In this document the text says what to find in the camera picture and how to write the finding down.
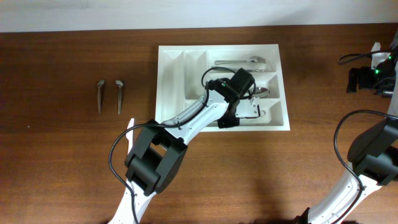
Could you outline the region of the small bent spoon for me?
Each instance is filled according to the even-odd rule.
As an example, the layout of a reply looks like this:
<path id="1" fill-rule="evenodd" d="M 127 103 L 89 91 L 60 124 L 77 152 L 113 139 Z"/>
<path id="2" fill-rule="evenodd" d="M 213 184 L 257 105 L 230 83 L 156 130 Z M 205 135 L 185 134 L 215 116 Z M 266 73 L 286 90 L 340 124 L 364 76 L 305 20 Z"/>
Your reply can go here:
<path id="1" fill-rule="evenodd" d="M 97 104 L 98 104 L 98 113 L 101 113 L 102 110 L 102 94 L 103 94 L 103 86 L 105 84 L 105 80 L 99 80 L 96 84 L 97 86 Z"/>
<path id="2" fill-rule="evenodd" d="M 124 82 L 122 80 L 116 80 L 115 83 L 118 87 L 118 114 L 121 114 L 122 103 L 123 103 Z"/>

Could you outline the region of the white cutlery tray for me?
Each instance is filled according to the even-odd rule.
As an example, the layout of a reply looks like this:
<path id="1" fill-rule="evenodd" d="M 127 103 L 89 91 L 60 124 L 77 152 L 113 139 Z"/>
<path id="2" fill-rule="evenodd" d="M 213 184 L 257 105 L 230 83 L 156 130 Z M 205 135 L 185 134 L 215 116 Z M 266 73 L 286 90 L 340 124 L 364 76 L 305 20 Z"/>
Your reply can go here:
<path id="1" fill-rule="evenodd" d="M 263 57 L 266 63 L 215 65 L 215 60 L 244 60 L 252 56 Z M 233 76 L 230 71 L 213 70 L 211 66 L 265 70 L 251 74 L 257 87 L 271 91 L 266 98 L 259 99 L 260 110 L 267 114 L 256 119 L 243 118 L 233 131 L 290 130 L 277 44 L 159 46 L 155 120 L 161 123 L 187 109 L 204 94 L 202 82 Z"/>

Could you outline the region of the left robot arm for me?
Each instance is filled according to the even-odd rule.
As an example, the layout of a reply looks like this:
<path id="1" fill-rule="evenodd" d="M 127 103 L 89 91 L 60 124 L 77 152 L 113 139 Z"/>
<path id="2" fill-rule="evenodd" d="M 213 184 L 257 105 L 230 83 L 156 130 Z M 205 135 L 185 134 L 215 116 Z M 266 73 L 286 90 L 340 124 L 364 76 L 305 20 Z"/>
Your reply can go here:
<path id="1" fill-rule="evenodd" d="M 114 176 L 125 186 L 121 202 L 111 223 L 139 223 L 152 198 L 163 192 L 175 178 L 188 149 L 188 143 L 206 126 L 216 121 L 220 129 L 239 126 L 236 111 L 241 100 L 253 97 L 249 91 L 255 79 L 240 68 L 231 78 L 217 78 L 203 83 L 205 94 L 176 117 L 158 123 L 129 123 L 117 138 L 129 139 L 129 152 L 124 161 L 127 172 Z"/>

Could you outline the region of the metal spoon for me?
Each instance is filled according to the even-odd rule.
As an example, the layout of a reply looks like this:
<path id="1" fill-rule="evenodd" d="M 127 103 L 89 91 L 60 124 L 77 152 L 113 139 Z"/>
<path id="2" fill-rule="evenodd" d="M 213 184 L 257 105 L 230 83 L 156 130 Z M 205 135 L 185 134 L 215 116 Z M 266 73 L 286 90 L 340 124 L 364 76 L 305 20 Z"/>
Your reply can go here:
<path id="1" fill-rule="evenodd" d="M 271 91 L 265 87 L 256 87 L 252 95 L 256 98 L 266 98 L 270 93 Z"/>

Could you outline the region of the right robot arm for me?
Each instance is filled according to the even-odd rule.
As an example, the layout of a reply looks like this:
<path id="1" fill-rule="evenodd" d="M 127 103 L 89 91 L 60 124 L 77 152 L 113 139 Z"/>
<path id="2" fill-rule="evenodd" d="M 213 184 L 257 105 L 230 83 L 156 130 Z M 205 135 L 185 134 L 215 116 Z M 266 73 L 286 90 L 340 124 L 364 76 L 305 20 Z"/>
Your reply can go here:
<path id="1" fill-rule="evenodd" d="M 346 217 L 369 195 L 397 181 L 397 39 L 383 50 L 376 42 L 365 54 L 348 54 L 338 60 L 343 65 L 363 57 L 371 58 L 368 67 L 352 68 L 346 91 L 360 89 L 391 98 L 386 113 L 374 110 L 356 110 L 346 114 L 338 123 L 333 137 L 333 147 L 338 160 L 345 168 L 340 181 L 321 202 L 307 208 L 295 217 L 294 223 L 345 223 Z M 352 115 L 373 114 L 382 117 L 351 144 L 347 159 L 338 150 L 339 128 Z"/>

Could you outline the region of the metal fork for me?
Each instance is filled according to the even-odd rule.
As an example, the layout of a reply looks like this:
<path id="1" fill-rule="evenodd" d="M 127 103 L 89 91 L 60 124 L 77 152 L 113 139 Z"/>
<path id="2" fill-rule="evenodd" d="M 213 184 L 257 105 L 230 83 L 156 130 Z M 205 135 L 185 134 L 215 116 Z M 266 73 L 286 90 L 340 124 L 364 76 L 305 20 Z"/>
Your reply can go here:
<path id="1" fill-rule="evenodd" d="M 211 66 L 211 69 L 213 70 L 227 70 L 230 72 L 237 72 L 241 68 L 228 68 L 228 67 L 220 67 L 220 66 Z M 248 68 L 242 68 L 246 70 L 247 72 L 265 72 L 265 70 L 260 70 L 260 69 L 248 69 Z"/>
<path id="2" fill-rule="evenodd" d="M 252 56 L 244 60 L 215 60 L 215 65 L 224 65 L 232 63 L 266 63 L 266 59 L 259 56 Z"/>

